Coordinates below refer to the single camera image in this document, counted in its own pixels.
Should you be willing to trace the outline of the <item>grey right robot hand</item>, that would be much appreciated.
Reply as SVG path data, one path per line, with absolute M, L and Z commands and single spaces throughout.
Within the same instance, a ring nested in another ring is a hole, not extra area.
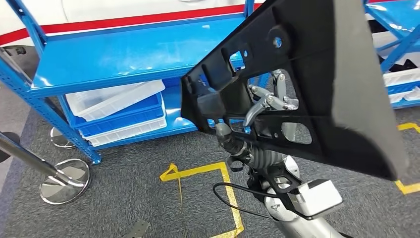
M 299 100 L 286 95 L 285 79 L 288 74 L 281 69 L 270 74 L 273 77 L 274 92 L 254 84 L 248 85 L 255 103 L 242 121 L 243 129 L 250 127 L 256 117 L 264 111 L 291 111 L 299 107 Z M 280 153 L 261 149 L 250 142 L 234 137 L 231 126 L 224 122 L 216 123 L 214 129 L 219 144 L 231 155 L 228 159 L 229 163 L 240 161 L 251 167 L 263 168 L 284 160 Z

